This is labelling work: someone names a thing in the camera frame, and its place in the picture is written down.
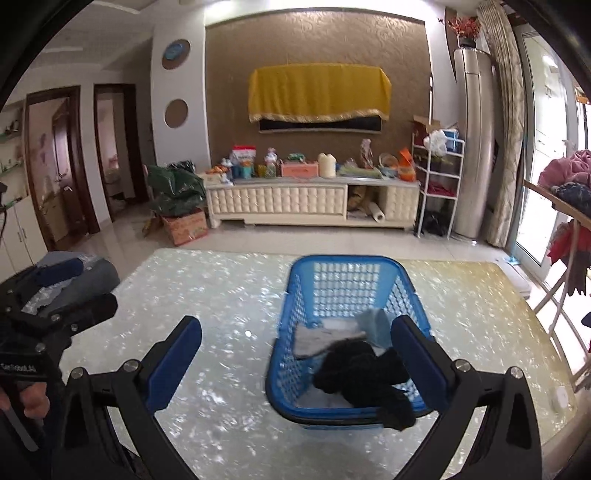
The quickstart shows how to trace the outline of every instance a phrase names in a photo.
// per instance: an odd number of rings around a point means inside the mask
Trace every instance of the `green plastic bag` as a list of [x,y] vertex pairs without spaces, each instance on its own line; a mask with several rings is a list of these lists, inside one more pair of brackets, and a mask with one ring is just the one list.
[[193,195],[201,195],[205,198],[203,180],[182,168],[168,169],[150,165],[148,166],[148,185],[155,191],[175,199]]
[[150,209],[159,215],[182,217],[205,204],[203,180],[186,170],[151,165],[148,184],[158,195],[150,202]]

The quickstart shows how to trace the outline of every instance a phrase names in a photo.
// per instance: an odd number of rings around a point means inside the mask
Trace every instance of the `cabinet door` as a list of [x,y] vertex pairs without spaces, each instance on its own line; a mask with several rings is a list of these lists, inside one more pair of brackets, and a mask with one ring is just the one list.
[[[0,217],[0,228],[2,228],[2,217]],[[2,283],[7,278],[12,277],[16,272],[14,271],[14,267],[12,266],[12,262],[10,261],[10,257],[8,256],[8,251],[4,246],[4,241],[0,243],[0,283]]]
[[6,213],[8,216],[2,241],[6,246],[14,270],[20,272],[30,267],[33,262],[31,262],[31,257],[29,257],[29,253],[27,252],[27,246],[18,227],[17,213],[14,207],[9,208]]
[[33,263],[39,262],[47,253],[31,197],[23,198],[14,206],[23,240]]

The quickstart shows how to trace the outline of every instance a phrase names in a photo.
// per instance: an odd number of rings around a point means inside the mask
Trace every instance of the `blue laundry basket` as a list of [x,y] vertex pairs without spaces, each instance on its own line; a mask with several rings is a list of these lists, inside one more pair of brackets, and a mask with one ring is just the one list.
[[[366,255],[310,255],[292,265],[265,380],[267,399],[277,413],[296,423],[324,428],[380,423],[377,408],[296,406],[324,360],[324,355],[295,359],[292,349],[296,325],[319,327],[323,318],[354,317],[370,308],[407,314],[431,338],[423,305],[398,262]],[[397,387],[405,391],[417,417],[431,412],[412,380]]]

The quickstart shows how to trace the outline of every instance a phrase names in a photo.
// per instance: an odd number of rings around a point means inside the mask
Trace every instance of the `clothes drying rack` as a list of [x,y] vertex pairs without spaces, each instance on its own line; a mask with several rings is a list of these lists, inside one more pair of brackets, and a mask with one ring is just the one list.
[[[582,212],[579,212],[572,205],[569,205],[565,201],[559,199],[556,195],[553,195],[552,192],[545,189],[544,187],[542,187],[540,185],[536,185],[534,183],[531,183],[530,181],[527,181],[527,180],[523,181],[523,185],[525,188],[532,190],[533,192],[536,192],[536,193],[542,195],[542,197],[550,200],[552,202],[552,204],[554,205],[554,208],[556,208],[556,210],[558,210],[559,212],[564,213],[565,215],[568,215],[569,217],[573,218],[573,236],[572,236],[572,239],[570,242],[569,261],[567,263],[566,271],[558,279],[558,281],[554,284],[554,286],[552,288],[550,288],[549,290],[542,285],[542,288],[546,291],[546,295],[534,307],[534,313],[537,314],[544,307],[544,305],[546,305],[550,300],[552,300],[556,304],[556,313],[554,314],[554,320],[552,320],[552,324],[550,324],[550,329],[548,330],[548,335],[550,336],[550,338],[552,338],[552,340],[554,340],[554,342],[558,346],[561,356],[563,358],[565,358],[562,346],[560,345],[560,342],[558,341],[558,337],[556,335],[556,332],[554,331],[556,329],[556,324],[558,323],[558,319],[561,314],[565,318],[566,322],[569,324],[575,337],[577,338],[581,347],[585,351],[586,361],[585,361],[584,365],[577,372],[575,372],[573,375],[571,375],[571,378],[570,378],[570,381],[573,385],[574,390],[577,391],[577,390],[581,389],[581,387],[582,387],[581,383],[577,383],[579,378],[581,378],[583,376],[583,374],[585,374],[586,372],[589,372],[591,369],[591,355],[588,352],[589,345],[585,344],[585,342],[581,338],[581,335],[579,334],[579,332],[575,328],[573,322],[570,320],[568,315],[566,315],[566,312],[564,311],[564,301],[566,299],[566,293],[568,290],[568,288],[567,288],[568,278],[569,278],[570,272],[573,268],[574,254],[576,253],[577,246],[579,244],[580,228],[582,226],[582,227],[591,231],[591,219],[589,217],[587,217],[585,214],[583,214]],[[562,294],[560,295],[560,300],[556,301],[556,299],[554,298],[554,294],[558,291],[558,289],[560,288],[560,286],[562,284],[564,284],[564,287],[562,289]]]

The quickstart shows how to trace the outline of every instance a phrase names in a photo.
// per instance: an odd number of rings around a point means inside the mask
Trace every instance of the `curtain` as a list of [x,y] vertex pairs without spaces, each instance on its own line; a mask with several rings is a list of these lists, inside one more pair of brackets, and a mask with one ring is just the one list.
[[521,185],[518,167],[525,123],[523,73],[509,18],[498,0],[485,0],[478,6],[477,13],[501,81],[505,144],[501,191],[486,240],[496,247],[504,247],[511,227],[515,196]]
[[256,69],[249,81],[248,113],[283,122],[335,122],[390,116],[392,85],[379,67],[303,63]]

